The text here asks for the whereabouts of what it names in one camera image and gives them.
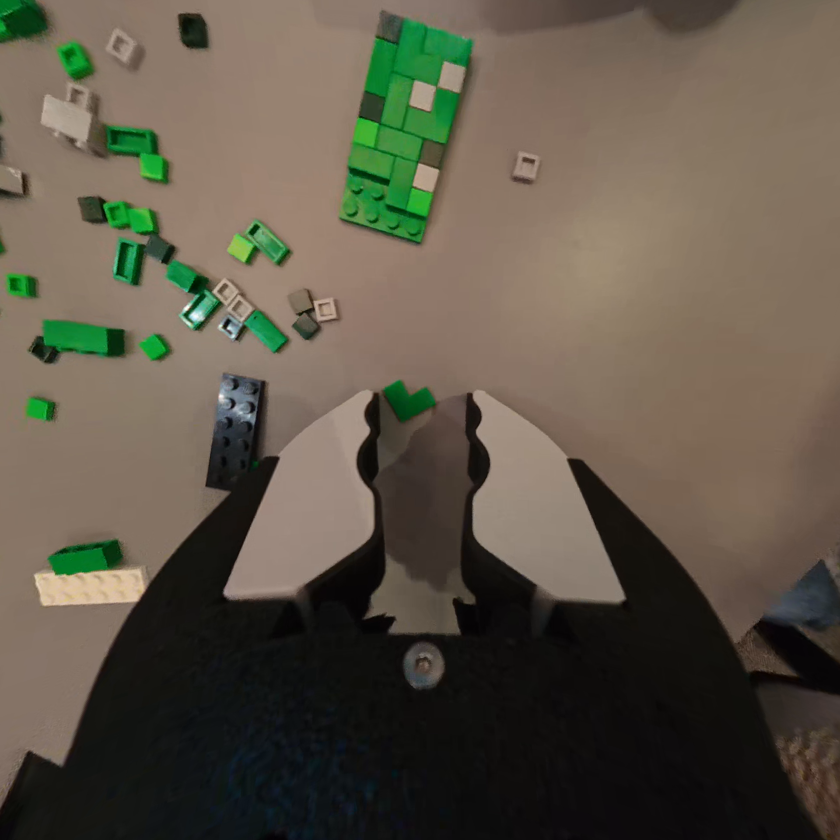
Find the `white lego plate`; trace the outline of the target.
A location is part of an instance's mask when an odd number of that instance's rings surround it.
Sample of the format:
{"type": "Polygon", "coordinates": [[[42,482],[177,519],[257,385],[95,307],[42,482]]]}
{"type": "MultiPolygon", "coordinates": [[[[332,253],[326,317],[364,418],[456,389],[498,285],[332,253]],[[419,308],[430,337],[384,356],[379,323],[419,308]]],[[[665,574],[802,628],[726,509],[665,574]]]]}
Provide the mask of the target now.
{"type": "Polygon", "coordinates": [[[148,584],[143,566],[124,566],[77,574],[41,571],[34,575],[42,606],[92,606],[136,603],[148,584]]]}

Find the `black long lego plate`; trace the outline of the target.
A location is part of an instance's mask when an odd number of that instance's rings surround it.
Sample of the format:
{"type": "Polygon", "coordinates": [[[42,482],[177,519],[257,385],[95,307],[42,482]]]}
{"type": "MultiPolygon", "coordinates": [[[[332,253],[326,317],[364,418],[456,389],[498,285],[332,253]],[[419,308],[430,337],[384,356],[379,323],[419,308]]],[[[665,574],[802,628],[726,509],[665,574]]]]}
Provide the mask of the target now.
{"type": "Polygon", "coordinates": [[[232,490],[259,460],[265,382],[223,373],[213,423],[205,487],[232,490]]]}

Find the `green corner lego tile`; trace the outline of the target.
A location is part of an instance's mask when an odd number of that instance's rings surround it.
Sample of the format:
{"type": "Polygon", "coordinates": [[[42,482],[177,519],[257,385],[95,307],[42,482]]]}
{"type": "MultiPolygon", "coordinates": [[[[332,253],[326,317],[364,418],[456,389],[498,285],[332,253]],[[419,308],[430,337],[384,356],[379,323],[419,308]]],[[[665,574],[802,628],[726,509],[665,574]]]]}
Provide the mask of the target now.
{"type": "Polygon", "coordinates": [[[434,395],[427,387],[411,392],[403,380],[386,385],[381,391],[400,423],[405,423],[436,407],[434,395]]]}

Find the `green lego brick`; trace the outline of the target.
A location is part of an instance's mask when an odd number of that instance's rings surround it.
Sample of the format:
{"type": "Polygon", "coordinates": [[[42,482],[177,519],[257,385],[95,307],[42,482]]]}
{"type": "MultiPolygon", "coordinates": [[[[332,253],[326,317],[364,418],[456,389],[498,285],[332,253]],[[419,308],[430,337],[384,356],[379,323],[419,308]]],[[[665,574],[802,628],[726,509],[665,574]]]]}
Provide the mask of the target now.
{"type": "Polygon", "coordinates": [[[117,539],[71,545],[48,557],[55,574],[87,574],[109,571],[123,560],[121,543],[117,539]]]}

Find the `blue cloth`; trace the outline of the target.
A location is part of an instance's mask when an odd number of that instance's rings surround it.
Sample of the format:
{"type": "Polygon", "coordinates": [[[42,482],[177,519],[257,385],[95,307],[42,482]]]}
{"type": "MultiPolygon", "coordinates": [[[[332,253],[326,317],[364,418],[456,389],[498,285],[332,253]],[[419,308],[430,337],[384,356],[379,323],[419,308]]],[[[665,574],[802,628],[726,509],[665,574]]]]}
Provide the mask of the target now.
{"type": "Polygon", "coordinates": [[[823,631],[839,625],[839,590],[835,564],[817,561],[763,615],[766,622],[823,631]]]}

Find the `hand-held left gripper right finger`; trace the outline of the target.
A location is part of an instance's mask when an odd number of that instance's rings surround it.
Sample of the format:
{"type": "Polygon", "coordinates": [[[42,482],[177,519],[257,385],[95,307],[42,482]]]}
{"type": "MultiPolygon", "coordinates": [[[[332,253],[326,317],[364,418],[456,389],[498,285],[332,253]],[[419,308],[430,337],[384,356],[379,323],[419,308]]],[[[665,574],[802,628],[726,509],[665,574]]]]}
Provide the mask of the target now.
{"type": "Polygon", "coordinates": [[[487,391],[467,395],[465,433],[461,575],[479,624],[507,607],[543,627],[556,604],[622,606],[624,588],[562,448],[487,391]]]}

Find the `green lego plate assembly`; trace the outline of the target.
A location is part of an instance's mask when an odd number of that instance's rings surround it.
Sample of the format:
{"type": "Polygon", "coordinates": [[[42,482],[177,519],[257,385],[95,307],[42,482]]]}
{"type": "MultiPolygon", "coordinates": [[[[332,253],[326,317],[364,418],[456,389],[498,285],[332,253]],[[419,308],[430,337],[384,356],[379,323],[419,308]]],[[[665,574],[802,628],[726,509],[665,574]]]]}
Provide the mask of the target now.
{"type": "Polygon", "coordinates": [[[339,218],[421,244],[474,42],[381,10],[339,218]]]}

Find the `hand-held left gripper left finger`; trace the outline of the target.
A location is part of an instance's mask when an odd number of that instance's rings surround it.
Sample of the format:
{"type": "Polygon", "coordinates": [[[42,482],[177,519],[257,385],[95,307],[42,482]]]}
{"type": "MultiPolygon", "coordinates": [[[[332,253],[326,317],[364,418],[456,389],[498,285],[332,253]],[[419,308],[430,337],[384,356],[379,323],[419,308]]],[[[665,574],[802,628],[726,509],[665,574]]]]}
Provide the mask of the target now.
{"type": "Polygon", "coordinates": [[[224,587],[231,602],[341,604],[361,622],[385,572],[379,397],[361,391],[284,447],[224,587]]]}

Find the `pile of lego pieces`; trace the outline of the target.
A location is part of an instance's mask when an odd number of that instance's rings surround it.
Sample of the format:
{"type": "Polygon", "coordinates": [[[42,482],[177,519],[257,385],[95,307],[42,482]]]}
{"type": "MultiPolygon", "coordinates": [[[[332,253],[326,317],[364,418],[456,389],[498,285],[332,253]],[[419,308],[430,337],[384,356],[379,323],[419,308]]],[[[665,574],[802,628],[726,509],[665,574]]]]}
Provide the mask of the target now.
{"type": "MultiPolygon", "coordinates": [[[[2,43],[27,38],[46,31],[47,21],[43,10],[36,2],[2,2],[2,43]]],[[[136,42],[115,28],[108,42],[108,53],[119,60],[131,61],[137,48],[136,42]]],[[[66,43],[57,49],[64,68],[75,80],[86,78],[93,68],[84,48],[78,43],[66,43]]],[[[143,179],[168,183],[169,162],[156,153],[156,134],[145,129],[122,128],[102,123],[95,110],[91,109],[91,92],[84,86],[69,84],[65,100],[45,96],[41,113],[41,124],[54,134],[68,141],[74,148],[90,154],[105,151],[135,157],[140,165],[143,179]]],[[[26,176],[22,171],[2,164],[2,196],[19,198],[26,195],[26,176]]],[[[112,263],[112,277],[119,282],[136,286],[139,284],[144,255],[149,254],[167,266],[166,278],[185,293],[193,293],[189,305],[179,318],[189,329],[200,329],[224,306],[228,313],[220,329],[236,339],[242,329],[250,329],[272,353],[279,351],[288,336],[264,312],[254,308],[229,280],[221,280],[209,290],[207,279],[189,266],[172,260],[173,246],[159,236],[156,216],[149,208],[133,207],[128,203],[105,202],[101,196],[80,196],[78,198],[81,217],[88,224],[108,224],[112,229],[131,230],[147,235],[144,243],[127,239],[117,240],[112,263]]],[[[256,249],[264,254],[278,248],[277,262],[287,255],[286,247],[265,225],[254,222],[247,235],[237,234],[227,252],[237,259],[248,262],[256,249]]],[[[6,274],[5,288],[13,297],[37,298],[37,279],[21,274],[6,274]]],[[[299,290],[290,296],[290,302],[297,318],[293,328],[305,340],[319,331],[321,324],[339,317],[334,298],[312,300],[306,290],[299,290]]],[[[102,327],[87,322],[47,319],[42,321],[43,333],[36,336],[28,351],[43,363],[51,363],[61,353],[92,354],[104,358],[120,358],[125,353],[125,331],[102,327]]],[[[171,351],[168,343],[158,333],[140,342],[140,350],[150,361],[164,359],[171,351]]],[[[26,416],[43,422],[55,417],[56,404],[39,397],[31,397],[26,405],[26,416]]]]}

